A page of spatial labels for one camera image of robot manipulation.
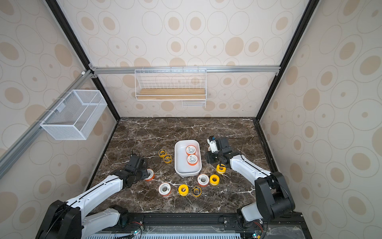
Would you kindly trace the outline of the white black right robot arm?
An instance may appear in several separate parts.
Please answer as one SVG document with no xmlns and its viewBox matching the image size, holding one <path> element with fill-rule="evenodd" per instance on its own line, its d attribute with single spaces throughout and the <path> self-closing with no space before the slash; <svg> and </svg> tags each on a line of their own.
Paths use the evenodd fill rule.
<svg viewBox="0 0 382 239">
<path fill-rule="evenodd" d="M 210 136 L 207 142 L 210 146 L 208 163 L 217 163 L 218 169 L 226 167 L 238 172 L 255 187 L 256 202 L 239 209 L 244 220 L 271 221 L 295 210 L 291 192 L 280 172 L 265 170 L 233 151 L 226 137 Z"/>
</svg>

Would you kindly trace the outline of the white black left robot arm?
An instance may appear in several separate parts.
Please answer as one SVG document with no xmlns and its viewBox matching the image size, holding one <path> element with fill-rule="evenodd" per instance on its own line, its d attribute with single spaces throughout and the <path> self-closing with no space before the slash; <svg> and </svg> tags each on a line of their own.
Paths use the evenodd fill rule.
<svg viewBox="0 0 382 239">
<path fill-rule="evenodd" d="M 128 210 L 114 205 L 100 213 L 90 212 L 113 194 L 130 188 L 140 180 L 151 180 L 152 169 L 137 154 L 122 169 L 117 169 L 102 182 L 65 202 L 53 202 L 37 232 L 38 239 L 85 239 L 103 229 L 128 225 Z"/>
</svg>

